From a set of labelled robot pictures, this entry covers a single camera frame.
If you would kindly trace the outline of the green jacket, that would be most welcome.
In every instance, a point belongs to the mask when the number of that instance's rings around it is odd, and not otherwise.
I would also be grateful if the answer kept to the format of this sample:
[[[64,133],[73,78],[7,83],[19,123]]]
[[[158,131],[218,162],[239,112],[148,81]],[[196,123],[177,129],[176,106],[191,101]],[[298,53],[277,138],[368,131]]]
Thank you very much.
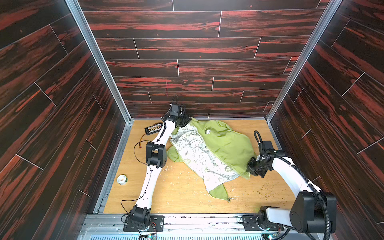
[[[171,133],[170,143],[168,158],[184,163],[203,179],[213,198],[230,201],[224,184],[238,177],[250,178],[247,164],[255,156],[251,140],[225,122],[192,119]]]

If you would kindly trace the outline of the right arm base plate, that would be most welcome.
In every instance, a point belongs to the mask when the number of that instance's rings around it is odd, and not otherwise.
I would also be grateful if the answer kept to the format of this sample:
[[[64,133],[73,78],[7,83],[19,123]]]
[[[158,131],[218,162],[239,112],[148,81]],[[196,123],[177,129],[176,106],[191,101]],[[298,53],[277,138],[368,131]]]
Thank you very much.
[[[285,228],[277,223],[271,223],[259,215],[243,215],[240,218],[240,224],[243,225],[245,231],[282,231]]]

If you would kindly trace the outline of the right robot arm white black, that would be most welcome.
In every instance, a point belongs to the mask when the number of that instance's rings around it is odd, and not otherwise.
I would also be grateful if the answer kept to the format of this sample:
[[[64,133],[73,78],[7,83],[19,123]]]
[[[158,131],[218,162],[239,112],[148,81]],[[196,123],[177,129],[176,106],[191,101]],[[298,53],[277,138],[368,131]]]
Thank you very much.
[[[309,237],[323,234],[325,240],[330,239],[336,230],[337,199],[310,181],[291,158],[265,153],[252,157],[247,170],[251,175],[262,178],[268,171],[276,171],[296,198],[288,210],[261,207],[256,219],[258,228],[264,231],[294,230]]]

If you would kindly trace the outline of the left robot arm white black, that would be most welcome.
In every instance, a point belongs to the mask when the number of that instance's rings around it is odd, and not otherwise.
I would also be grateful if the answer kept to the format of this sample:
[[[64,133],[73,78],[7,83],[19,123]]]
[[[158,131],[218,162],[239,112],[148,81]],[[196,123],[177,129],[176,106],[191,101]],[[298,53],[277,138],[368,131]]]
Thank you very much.
[[[129,212],[129,220],[141,229],[146,229],[150,225],[150,213],[152,208],[152,198],[155,191],[156,183],[162,168],[167,163],[167,142],[172,132],[180,127],[185,127],[191,117],[184,114],[179,116],[169,116],[162,118],[163,126],[153,141],[149,141],[146,145],[146,176],[140,196],[136,200],[135,205]]]

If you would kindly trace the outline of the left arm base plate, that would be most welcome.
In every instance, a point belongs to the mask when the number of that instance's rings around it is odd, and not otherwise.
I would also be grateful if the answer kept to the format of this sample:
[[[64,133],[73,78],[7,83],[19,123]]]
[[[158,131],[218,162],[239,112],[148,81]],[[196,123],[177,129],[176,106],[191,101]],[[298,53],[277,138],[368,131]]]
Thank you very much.
[[[162,232],[164,230],[165,217],[159,215],[150,215],[141,223],[126,217],[124,232]]]

